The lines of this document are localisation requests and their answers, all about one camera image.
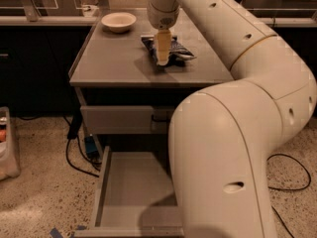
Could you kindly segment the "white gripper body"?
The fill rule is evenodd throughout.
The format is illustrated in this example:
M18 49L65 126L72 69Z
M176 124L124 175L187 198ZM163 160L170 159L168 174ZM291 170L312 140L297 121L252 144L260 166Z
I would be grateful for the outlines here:
M147 14L155 29L167 30L177 21L179 4L175 0L149 0Z

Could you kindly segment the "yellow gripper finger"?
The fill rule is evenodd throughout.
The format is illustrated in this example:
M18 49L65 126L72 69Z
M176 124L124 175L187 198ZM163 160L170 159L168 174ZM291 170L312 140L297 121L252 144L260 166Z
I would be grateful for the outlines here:
M157 56L157 65L164 66L169 60L169 51L171 46L170 30L159 30L155 34L155 48Z

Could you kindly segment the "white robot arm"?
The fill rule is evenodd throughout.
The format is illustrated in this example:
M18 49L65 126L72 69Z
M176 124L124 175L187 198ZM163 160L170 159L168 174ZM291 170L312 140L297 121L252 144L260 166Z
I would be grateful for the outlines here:
M167 61L165 33L178 11L233 77L186 97L170 121L168 153L184 238L277 238L266 160L311 118L314 75L235 0L149 0L159 63Z

